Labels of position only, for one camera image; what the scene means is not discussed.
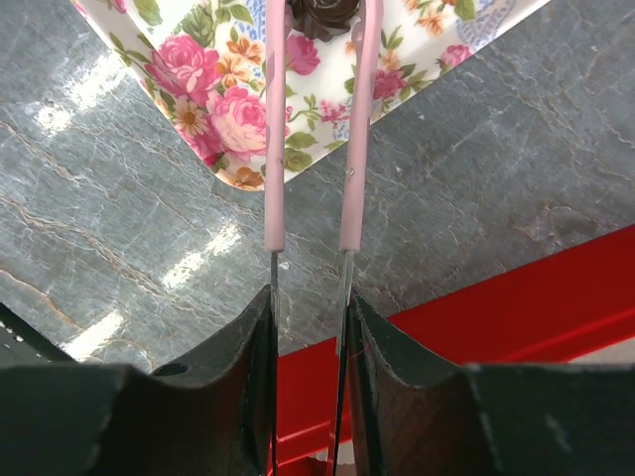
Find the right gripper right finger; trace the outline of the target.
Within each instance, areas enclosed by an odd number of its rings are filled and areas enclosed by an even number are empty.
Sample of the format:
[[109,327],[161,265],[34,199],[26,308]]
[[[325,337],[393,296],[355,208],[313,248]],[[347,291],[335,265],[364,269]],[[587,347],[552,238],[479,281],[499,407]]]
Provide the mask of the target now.
[[630,365],[458,366],[359,295],[348,307],[361,475],[630,475]]

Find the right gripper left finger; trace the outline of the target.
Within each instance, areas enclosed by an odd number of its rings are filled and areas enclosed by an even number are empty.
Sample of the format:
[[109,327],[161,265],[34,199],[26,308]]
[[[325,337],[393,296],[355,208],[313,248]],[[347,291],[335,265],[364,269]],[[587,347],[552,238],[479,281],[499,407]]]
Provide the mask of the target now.
[[271,294],[152,373],[79,363],[3,308],[2,473],[271,474]]

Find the red chocolate box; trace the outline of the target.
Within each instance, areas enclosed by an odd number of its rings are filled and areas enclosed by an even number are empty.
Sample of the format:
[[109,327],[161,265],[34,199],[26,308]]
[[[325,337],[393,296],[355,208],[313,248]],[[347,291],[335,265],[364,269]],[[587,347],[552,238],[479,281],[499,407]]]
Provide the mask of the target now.
[[[634,335],[634,229],[627,227],[395,314],[445,358],[567,362]],[[336,389],[333,338],[279,360],[278,472],[319,475]]]

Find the floral serving tray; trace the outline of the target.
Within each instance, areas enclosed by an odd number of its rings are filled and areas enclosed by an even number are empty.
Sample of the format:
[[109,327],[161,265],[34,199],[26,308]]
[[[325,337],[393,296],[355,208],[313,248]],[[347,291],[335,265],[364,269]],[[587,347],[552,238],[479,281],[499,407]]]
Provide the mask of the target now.
[[[539,8],[536,1],[388,1],[379,43],[374,119],[405,103]],[[261,1],[79,1],[76,9],[118,55],[193,151],[222,181],[265,180],[265,5]],[[355,51],[292,32],[286,42],[285,176],[349,136]]]

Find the pink-tipped metal tongs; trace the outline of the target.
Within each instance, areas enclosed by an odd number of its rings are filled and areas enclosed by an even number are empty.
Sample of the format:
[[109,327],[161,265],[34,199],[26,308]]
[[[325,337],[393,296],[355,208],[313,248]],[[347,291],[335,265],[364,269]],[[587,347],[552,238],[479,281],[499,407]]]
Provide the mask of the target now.
[[[285,249],[285,130],[286,130],[286,40],[293,26],[292,12],[285,1],[266,3],[266,179],[265,249],[271,253],[271,310],[273,328],[279,326],[279,254]],[[354,255],[360,250],[365,197],[368,134],[375,75],[382,31],[384,6],[381,1],[364,1],[359,21],[352,27],[356,53],[353,100],[349,118],[349,139],[340,219],[339,249],[344,258],[337,299],[341,318],[337,337],[337,387],[334,410],[329,419],[329,440],[325,473],[337,471],[341,416],[347,367],[348,306],[353,279]]]

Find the dark flower-shaped chocolate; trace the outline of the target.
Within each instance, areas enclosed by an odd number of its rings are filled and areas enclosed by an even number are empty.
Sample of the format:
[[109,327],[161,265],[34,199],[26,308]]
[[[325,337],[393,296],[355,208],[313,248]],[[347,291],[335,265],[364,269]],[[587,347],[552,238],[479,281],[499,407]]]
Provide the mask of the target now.
[[294,29],[310,40],[328,42],[350,31],[359,0],[290,0]]

